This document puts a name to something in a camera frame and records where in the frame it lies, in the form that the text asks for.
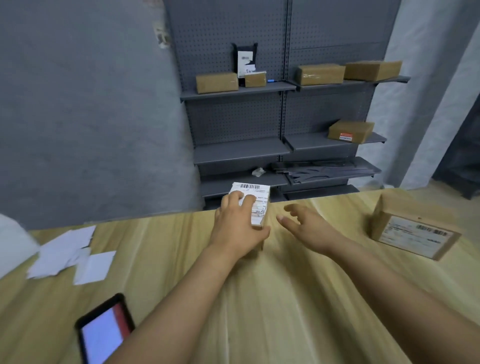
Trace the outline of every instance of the brown cardboard box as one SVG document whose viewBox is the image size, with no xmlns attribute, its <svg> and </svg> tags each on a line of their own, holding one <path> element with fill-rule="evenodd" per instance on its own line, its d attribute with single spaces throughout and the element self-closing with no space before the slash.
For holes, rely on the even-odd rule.
<svg viewBox="0 0 480 364">
<path fill-rule="evenodd" d="M 385 191 L 371 219 L 370 237 L 439 260 L 460 238 L 452 210 Z"/>
<path fill-rule="evenodd" d="M 397 77 L 402 68 L 402 61 L 361 61 L 347 63 L 345 66 L 346 80 L 381 81 Z"/>
<path fill-rule="evenodd" d="M 374 122 L 339 120 L 328 129 L 328 138 L 362 144 L 372 134 Z"/>
<path fill-rule="evenodd" d="M 199 94 L 239 89 L 239 79 L 234 72 L 198 74 L 196 79 Z"/>
<path fill-rule="evenodd" d="M 252 72 L 245 75 L 245 87 L 265 87 L 267 84 L 267 72 Z"/>
<path fill-rule="evenodd" d="M 295 79 L 302 86 L 342 84 L 344 73 L 345 66 L 338 64 L 310 64 L 299 66 Z"/>
</svg>

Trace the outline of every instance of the wood grain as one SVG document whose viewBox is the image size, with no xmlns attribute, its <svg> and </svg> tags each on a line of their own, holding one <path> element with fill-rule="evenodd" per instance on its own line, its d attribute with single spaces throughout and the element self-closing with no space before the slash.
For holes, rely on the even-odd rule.
<svg viewBox="0 0 480 364">
<path fill-rule="evenodd" d="M 406 194 L 401 190 L 390 193 Z M 480 253 L 466 239 L 440 262 L 372 241 L 368 219 L 380 191 L 298 203 L 374 252 L 392 269 L 480 323 Z M 192 363 L 408 363 L 346 274 L 303 248 L 269 207 L 263 252 L 240 261 L 202 331 Z M 73 325 L 123 292 L 136 324 L 183 277 L 207 245 L 213 211 L 99 224 L 93 253 L 117 250 L 107 278 L 73 286 L 74 268 L 26 280 L 35 257 L 0 280 L 0 363 L 79 363 Z M 45 243 L 68 228 L 33 231 Z"/>
</svg>

